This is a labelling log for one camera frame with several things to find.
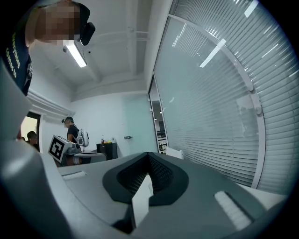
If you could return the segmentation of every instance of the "fluorescent light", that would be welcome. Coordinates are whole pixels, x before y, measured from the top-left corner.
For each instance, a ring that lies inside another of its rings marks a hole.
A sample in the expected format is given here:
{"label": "fluorescent light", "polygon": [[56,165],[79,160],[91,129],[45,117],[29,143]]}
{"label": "fluorescent light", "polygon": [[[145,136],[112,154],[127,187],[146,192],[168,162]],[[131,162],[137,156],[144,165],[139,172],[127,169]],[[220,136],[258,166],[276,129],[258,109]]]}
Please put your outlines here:
{"label": "fluorescent light", "polygon": [[209,61],[213,58],[213,56],[216,55],[216,53],[220,50],[220,48],[226,43],[226,40],[222,39],[217,46],[212,50],[212,52],[207,56],[207,58],[204,60],[204,62],[200,65],[200,67],[204,68],[206,64],[209,63]]}
{"label": "fluorescent light", "polygon": [[253,10],[257,7],[257,5],[258,5],[258,0],[253,0],[249,5],[249,7],[244,12],[245,16],[249,17],[250,14],[252,14]]}
{"label": "fluorescent light", "polygon": [[77,46],[75,45],[74,41],[68,41],[66,44],[67,49],[70,51],[73,58],[76,60],[80,67],[86,66],[85,60],[82,58]]}

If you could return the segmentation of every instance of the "white wall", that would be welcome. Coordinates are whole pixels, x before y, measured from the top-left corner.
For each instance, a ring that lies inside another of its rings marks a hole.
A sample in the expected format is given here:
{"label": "white wall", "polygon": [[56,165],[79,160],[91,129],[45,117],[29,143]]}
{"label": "white wall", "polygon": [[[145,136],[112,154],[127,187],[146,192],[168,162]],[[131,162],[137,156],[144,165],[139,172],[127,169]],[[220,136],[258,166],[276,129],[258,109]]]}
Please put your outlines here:
{"label": "white wall", "polygon": [[[66,86],[63,81],[63,76],[59,71],[54,71],[50,66],[50,62],[44,58],[39,51],[38,46],[30,50],[32,58],[33,76],[31,80],[30,90],[37,92],[46,100],[53,101],[61,107],[69,109],[71,106],[71,98],[73,91]],[[61,123],[62,116],[57,116],[56,119],[47,117],[51,115],[43,109],[33,107],[35,113],[40,113],[42,116],[40,120],[40,150],[42,153],[47,153],[50,142],[54,134],[66,138],[67,129]]]}
{"label": "white wall", "polygon": [[67,128],[59,119],[51,119],[43,117],[40,120],[40,151],[47,154],[53,135],[58,135],[67,138]]}
{"label": "white wall", "polygon": [[150,103],[144,93],[116,93],[74,101],[71,109],[76,112],[77,127],[89,135],[87,151],[96,149],[102,135],[105,140],[114,137],[118,157],[137,152],[157,151],[155,130]]}
{"label": "white wall", "polygon": [[153,0],[149,17],[149,41],[146,45],[144,59],[144,79],[147,90],[150,88],[153,69],[162,39],[172,0]]}
{"label": "white wall", "polygon": [[91,82],[78,87],[73,101],[112,93],[144,91],[146,86],[143,74],[133,76],[131,73],[120,73],[103,77],[100,83]]}
{"label": "white wall", "polygon": [[30,51],[33,76],[30,89],[62,107],[70,107],[73,91],[66,86],[59,71],[54,71],[50,62],[39,52],[38,46]]}

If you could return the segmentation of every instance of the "black rubber mount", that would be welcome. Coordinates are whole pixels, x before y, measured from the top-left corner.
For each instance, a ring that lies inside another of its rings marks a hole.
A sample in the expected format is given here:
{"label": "black rubber mount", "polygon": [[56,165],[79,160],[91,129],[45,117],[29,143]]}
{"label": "black rubber mount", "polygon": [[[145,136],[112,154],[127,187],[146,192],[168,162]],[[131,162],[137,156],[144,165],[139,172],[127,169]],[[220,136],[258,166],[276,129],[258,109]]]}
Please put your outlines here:
{"label": "black rubber mount", "polygon": [[132,197],[149,174],[154,195],[149,206],[170,205],[186,191],[189,177],[178,166],[154,153],[143,153],[105,173],[103,186],[114,201],[132,204]]}

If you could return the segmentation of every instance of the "white ceiling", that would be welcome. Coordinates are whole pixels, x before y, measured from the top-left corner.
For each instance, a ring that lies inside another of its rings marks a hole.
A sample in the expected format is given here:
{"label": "white ceiling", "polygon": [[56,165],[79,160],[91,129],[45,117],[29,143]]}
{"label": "white ceiling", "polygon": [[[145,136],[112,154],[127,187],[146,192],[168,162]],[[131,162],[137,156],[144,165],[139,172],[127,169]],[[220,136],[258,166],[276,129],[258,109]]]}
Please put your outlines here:
{"label": "white ceiling", "polygon": [[37,42],[33,48],[34,62],[43,59],[47,67],[59,72],[62,81],[75,92],[99,87],[113,79],[112,84],[141,79],[152,0],[78,0],[91,14],[96,31],[89,44],[77,44],[87,66],[80,68],[63,46]]}

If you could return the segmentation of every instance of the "doorway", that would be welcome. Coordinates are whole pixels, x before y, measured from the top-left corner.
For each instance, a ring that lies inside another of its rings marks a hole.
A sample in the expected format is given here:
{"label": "doorway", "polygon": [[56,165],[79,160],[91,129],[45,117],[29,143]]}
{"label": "doorway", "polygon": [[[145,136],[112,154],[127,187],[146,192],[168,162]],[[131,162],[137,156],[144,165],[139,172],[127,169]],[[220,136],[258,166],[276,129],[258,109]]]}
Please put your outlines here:
{"label": "doorway", "polygon": [[163,110],[161,108],[161,102],[159,97],[158,88],[153,76],[152,83],[149,89],[149,98],[151,103],[151,109],[153,114],[154,126],[156,131],[158,152],[161,154],[166,153],[166,146],[168,145],[167,135],[164,124]]}
{"label": "doorway", "polygon": [[39,114],[29,112],[21,124],[21,135],[23,139],[34,146],[39,151],[39,125],[40,125]]}

